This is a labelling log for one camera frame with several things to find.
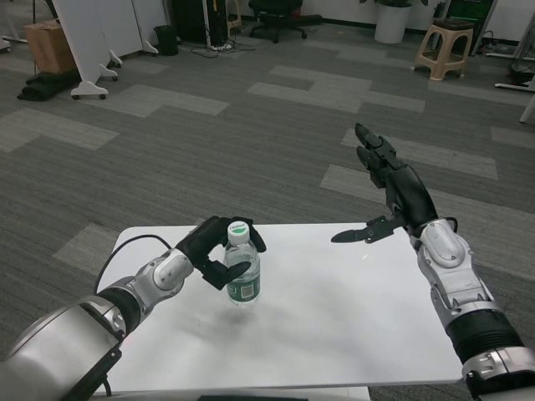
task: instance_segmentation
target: plastic stool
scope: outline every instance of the plastic stool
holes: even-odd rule
[[[433,33],[442,36],[440,50],[429,50],[427,44]],[[459,19],[436,19],[427,30],[424,41],[415,58],[415,67],[425,65],[431,69],[430,79],[442,81],[448,71],[460,70],[461,77],[466,71],[466,59],[470,52],[471,40],[474,34],[474,24]],[[458,38],[466,37],[464,54],[452,53],[453,46]]]

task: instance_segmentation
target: white plant pot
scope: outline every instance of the white plant pot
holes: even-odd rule
[[[375,28],[375,40],[381,43],[400,43],[407,22],[409,21],[410,7],[391,7],[378,4],[379,15],[377,17],[377,28]]]

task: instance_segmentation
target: green label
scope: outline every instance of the green label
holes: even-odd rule
[[[227,284],[228,296],[237,302],[247,302],[258,297],[260,293],[260,275],[250,282],[229,282]]]

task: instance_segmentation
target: gray carpet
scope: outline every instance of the gray carpet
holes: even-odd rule
[[[213,214],[257,223],[384,214],[347,136],[387,135],[445,215],[460,218],[478,271],[535,346],[535,120],[500,91],[507,62],[471,58],[463,80],[411,72],[421,36],[396,46],[324,25],[308,41],[238,37],[252,49],[126,60],[107,100],[15,99],[33,71],[0,55],[0,351],[31,322],[92,290],[130,226]],[[468,400],[461,385],[371,388],[374,400]]]

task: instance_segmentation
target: cable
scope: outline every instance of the cable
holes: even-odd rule
[[[104,272],[106,271],[106,268],[108,267],[110,262],[114,259],[115,255],[117,255],[120,252],[121,249],[123,249],[125,246],[127,246],[131,242],[134,242],[134,241],[137,241],[137,240],[141,240],[143,238],[155,238],[156,240],[158,240],[159,242],[164,244],[167,247],[167,249],[171,249],[171,245],[169,245],[166,242],[166,240],[164,240],[163,238],[161,238],[160,236],[157,236],[155,234],[143,234],[142,236],[135,236],[133,238],[130,238],[129,240],[126,240],[125,242],[123,242],[122,244],[117,246],[117,248],[111,253],[110,257],[108,257],[108,260],[106,261],[106,263],[104,264],[104,266],[100,270],[99,276],[97,277],[97,281],[94,284],[93,294],[95,294],[95,295],[97,294],[97,291],[99,290],[100,280],[102,279],[102,276],[104,275]]]
[[[234,26],[234,21],[230,21],[230,23],[232,24],[232,28],[235,28]],[[208,27],[207,25],[205,24],[202,24],[202,27],[205,29],[205,33],[207,33],[208,35],[211,36],[212,32],[210,30],[210,27]],[[221,35],[221,30],[219,30],[219,38],[221,39],[222,35]],[[227,38],[227,40],[225,41],[225,43],[222,45],[222,46],[218,46],[216,50],[214,50],[213,48],[208,48],[208,45],[205,44],[204,46],[193,46],[193,47],[190,47],[190,46],[187,46],[187,45],[183,45],[183,46],[187,46],[187,47],[190,47],[191,50],[190,52],[195,54],[196,56],[201,56],[203,58],[217,58],[219,57],[219,53],[222,53],[222,54],[229,54],[229,53],[239,53],[239,52],[251,52],[251,51],[254,51],[256,50],[255,48],[237,48],[237,46],[246,46],[242,43],[238,43],[237,42],[237,34],[236,34],[236,30],[234,31],[234,39],[231,39],[231,38]]]

